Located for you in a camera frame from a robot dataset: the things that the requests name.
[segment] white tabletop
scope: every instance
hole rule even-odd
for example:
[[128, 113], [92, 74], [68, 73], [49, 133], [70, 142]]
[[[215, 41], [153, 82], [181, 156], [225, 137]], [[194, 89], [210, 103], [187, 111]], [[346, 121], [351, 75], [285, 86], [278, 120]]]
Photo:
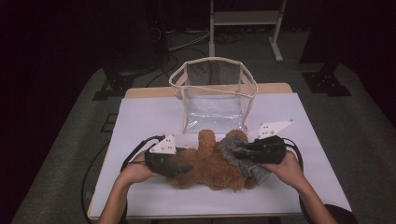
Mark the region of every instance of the white tabletop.
[[[105, 206], [120, 166], [132, 150], [153, 135], [173, 134], [177, 146], [196, 146], [197, 134], [183, 134], [184, 107], [176, 97], [123, 99], [106, 159], [89, 209], [98, 218]], [[304, 159], [304, 173], [324, 203], [351, 211], [347, 198], [318, 141], [297, 93], [258, 94], [247, 117], [249, 141], [259, 132], [260, 123], [294, 119], [278, 135], [291, 139]], [[224, 134], [217, 134], [221, 140]], [[273, 216], [301, 213], [298, 194], [270, 175], [255, 189], [211, 190], [205, 185], [175, 189], [164, 177], [131, 186], [128, 217], [228, 217]]]

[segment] brown plush toy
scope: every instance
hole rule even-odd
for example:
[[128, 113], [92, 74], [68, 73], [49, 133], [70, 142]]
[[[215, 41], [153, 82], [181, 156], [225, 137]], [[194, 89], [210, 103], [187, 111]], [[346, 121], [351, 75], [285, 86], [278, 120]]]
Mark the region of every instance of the brown plush toy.
[[[245, 133], [233, 130], [227, 136], [240, 134], [248, 141]], [[253, 189], [256, 182], [253, 178], [243, 175], [239, 170], [223, 159], [216, 142], [216, 136], [211, 130], [202, 130], [198, 135], [198, 149], [187, 148], [178, 152], [170, 159], [176, 166], [191, 166], [185, 174], [168, 178], [171, 185], [186, 189], [195, 184], [206, 184], [213, 190], [231, 188], [234, 191], [242, 188]]]

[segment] dark background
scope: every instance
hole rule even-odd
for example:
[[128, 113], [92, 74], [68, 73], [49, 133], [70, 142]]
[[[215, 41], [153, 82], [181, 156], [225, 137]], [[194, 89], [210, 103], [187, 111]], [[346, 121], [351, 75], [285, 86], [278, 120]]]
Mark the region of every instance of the dark background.
[[[0, 222], [8, 223], [13, 218], [79, 93], [95, 71], [108, 66], [109, 62], [129, 62], [136, 66], [161, 63], [166, 52], [163, 44], [147, 41], [152, 35], [149, 28], [159, 25], [156, 22], [163, 24], [166, 30], [208, 28], [208, 0], [163, 1], [164, 15], [160, 21], [151, 20], [158, 16], [158, 2], [147, 2], [146, 11], [141, 10], [140, 14], [135, 12], [125, 18], [120, 12], [123, 16], [108, 20], [104, 18], [108, 18], [106, 9], [110, 5], [117, 9], [125, 4], [134, 11], [142, 2], [0, 2], [4, 123], [0, 150]], [[250, 0], [242, 4], [236, 0], [217, 0], [216, 9], [251, 10], [257, 6], [272, 9], [278, 4], [278, 1], [264, 4]], [[396, 123], [393, 90], [396, 34], [391, 16], [394, 8], [393, 3], [385, 0], [347, 3], [289, 0], [282, 23], [283, 30], [311, 28], [302, 63], [324, 63], [329, 51], [341, 46], [341, 62], [359, 75], [393, 124]], [[125, 24], [120, 23], [122, 19], [126, 20]], [[122, 26], [126, 23], [134, 25], [132, 32], [128, 33]], [[127, 35], [141, 48], [136, 48], [136, 43], [120, 40]], [[135, 55], [142, 50], [148, 54], [144, 57], [146, 60], [139, 62]]]

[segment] white tag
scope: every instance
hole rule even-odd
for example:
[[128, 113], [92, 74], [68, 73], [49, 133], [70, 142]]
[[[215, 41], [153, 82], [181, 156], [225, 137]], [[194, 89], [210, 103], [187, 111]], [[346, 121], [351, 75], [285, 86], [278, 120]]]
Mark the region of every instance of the white tag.
[[277, 135], [282, 130], [289, 127], [292, 123], [294, 123], [294, 119], [272, 123], [263, 123], [260, 125], [259, 139]]
[[175, 137], [172, 134], [168, 135], [149, 151], [158, 154], [176, 154]]

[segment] transparent bag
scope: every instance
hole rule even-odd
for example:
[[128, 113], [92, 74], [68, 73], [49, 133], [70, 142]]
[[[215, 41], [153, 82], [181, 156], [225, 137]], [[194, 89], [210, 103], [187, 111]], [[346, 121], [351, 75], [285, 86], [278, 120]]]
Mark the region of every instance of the transparent bag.
[[169, 84], [184, 104], [183, 133], [248, 130], [245, 121], [258, 89], [242, 63], [220, 57], [188, 61]]

